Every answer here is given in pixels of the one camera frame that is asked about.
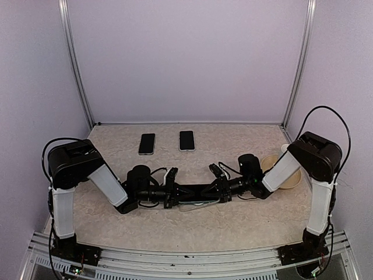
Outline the clear case horizontal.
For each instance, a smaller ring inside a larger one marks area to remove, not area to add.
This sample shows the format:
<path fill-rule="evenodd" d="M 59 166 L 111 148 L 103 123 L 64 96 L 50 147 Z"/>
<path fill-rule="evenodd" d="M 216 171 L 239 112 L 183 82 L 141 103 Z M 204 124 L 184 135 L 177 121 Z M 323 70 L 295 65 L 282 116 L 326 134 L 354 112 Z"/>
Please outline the clear case horizontal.
<path fill-rule="evenodd" d="M 191 212 L 191 211 L 206 208 L 206 207 L 218 204 L 218 203 L 219 203 L 219 200 L 203 201 L 203 202 L 183 202 L 178 205 L 178 209 L 180 212 Z"/>

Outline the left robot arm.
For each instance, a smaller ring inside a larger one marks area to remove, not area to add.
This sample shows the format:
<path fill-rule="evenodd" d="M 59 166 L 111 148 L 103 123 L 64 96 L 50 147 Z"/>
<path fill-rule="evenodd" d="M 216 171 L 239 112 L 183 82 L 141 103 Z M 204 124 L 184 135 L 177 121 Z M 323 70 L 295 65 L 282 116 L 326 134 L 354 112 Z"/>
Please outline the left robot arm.
<path fill-rule="evenodd" d="M 82 253 L 81 245 L 73 240 L 76 236 L 73 198 L 80 183 L 91 181 L 121 214 L 137 208 L 140 201 L 163 202 L 165 207 L 176 203 L 178 187 L 170 170 L 166 173 L 164 184 L 160 185 L 150 168 L 140 164 L 130 170 L 127 179 L 121 182 L 90 140 L 63 137 L 62 141 L 63 145 L 52 149 L 49 146 L 58 142 L 57 139 L 46 144 L 41 154 L 41 166 L 50 182 L 52 229 L 60 239 L 60 252 L 67 258 L 74 260 Z"/>

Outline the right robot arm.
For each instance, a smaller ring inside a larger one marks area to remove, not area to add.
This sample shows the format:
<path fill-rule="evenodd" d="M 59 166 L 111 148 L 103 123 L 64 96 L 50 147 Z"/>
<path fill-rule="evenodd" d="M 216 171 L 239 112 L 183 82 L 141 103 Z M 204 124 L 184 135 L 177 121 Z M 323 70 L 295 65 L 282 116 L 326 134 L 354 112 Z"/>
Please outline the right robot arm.
<path fill-rule="evenodd" d="M 238 158 L 239 177 L 229 180 L 219 175 L 201 194 L 222 200 L 225 195 L 231 197 L 249 191 L 254 197 L 265 200 L 293 174 L 303 170 L 312 183 L 311 211 L 306 232 L 319 236 L 328 227 L 332 193 L 342 155 L 338 144 L 307 131 L 286 145 L 285 151 L 269 170 L 262 170 L 255 155 L 241 155 Z"/>

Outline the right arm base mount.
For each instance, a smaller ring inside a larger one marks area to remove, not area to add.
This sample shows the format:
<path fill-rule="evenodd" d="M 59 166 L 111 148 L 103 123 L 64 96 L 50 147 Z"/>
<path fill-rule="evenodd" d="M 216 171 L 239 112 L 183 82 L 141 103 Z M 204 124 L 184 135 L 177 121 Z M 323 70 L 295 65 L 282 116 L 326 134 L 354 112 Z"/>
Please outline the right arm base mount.
<path fill-rule="evenodd" d="M 329 254 L 325 237 L 328 227 L 319 235 L 303 231 L 302 242 L 288 244 L 277 249 L 282 265 L 295 264 Z"/>

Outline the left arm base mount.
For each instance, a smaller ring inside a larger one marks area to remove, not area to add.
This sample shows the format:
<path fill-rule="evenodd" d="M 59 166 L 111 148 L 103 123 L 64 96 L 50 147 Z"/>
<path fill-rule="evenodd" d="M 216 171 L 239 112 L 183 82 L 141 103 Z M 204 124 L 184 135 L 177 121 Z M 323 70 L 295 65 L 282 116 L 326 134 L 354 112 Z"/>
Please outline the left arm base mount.
<path fill-rule="evenodd" d="M 98 266 L 102 249 L 96 246 L 78 243 L 76 235 L 67 239 L 53 238 L 51 255 L 82 265 Z"/>

